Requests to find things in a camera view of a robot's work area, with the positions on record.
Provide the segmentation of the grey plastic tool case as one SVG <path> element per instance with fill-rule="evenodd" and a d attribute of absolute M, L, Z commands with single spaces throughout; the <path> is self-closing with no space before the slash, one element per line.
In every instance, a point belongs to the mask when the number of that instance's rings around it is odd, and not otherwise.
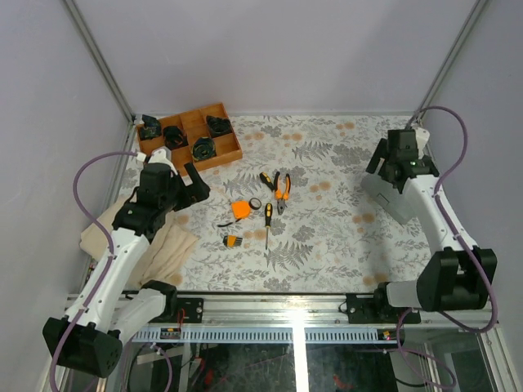
<path fill-rule="evenodd" d="M 392 184 L 376 174 L 367 174 L 361 181 L 362 189 L 389 216 L 401 225 L 406 225 L 414 217 L 413 209 L 407 200 Z"/>

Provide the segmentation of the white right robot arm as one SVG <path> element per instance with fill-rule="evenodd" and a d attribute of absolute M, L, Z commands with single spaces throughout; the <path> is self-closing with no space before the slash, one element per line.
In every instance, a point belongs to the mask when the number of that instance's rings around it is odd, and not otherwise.
<path fill-rule="evenodd" d="M 379 284 L 372 309 L 386 323 L 402 308 L 427 312 L 484 308 L 498 263 L 494 251 L 480 247 L 457 218 L 436 165 L 418 150 L 420 135 L 413 128 L 388 131 L 362 180 L 364 191 L 396 222 L 419 221 L 431 252 L 417 278 Z"/>

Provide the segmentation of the orange black pliers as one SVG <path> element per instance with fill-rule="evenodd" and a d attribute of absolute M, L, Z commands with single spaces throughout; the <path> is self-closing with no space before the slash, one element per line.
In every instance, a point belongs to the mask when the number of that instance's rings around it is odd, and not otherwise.
<path fill-rule="evenodd" d="M 287 201 L 289 199 L 290 190 L 291 190 L 291 178 L 289 174 L 286 174 L 284 177 L 284 185 L 280 185 L 280 172 L 275 173 L 275 178 L 273 181 L 275 199 L 277 201 L 277 212 L 282 215 L 285 211 Z"/>

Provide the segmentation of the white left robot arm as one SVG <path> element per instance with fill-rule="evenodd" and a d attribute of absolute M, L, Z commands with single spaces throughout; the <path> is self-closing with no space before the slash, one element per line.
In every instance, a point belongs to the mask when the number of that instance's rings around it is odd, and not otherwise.
<path fill-rule="evenodd" d="M 153 319 L 170 322 L 178 315 L 176 288 L 155 280 L 146 283 L 123 308 L 116 305 L 167 215 L 207 199 L 210 189 L 193 163 L 185 165 L 191 180 L 186 185 L 166 147 L 151 155 L 134 156 L 145 166 L 139 185 L 116 212 L 112 228 L 92 220 L 107 240 L 101 260 L 65 314 L 49 318 L 42 329 L 52 372 L 63 367 L 106 378 L 116 368 L 123 347 L 147 323 Z"/>

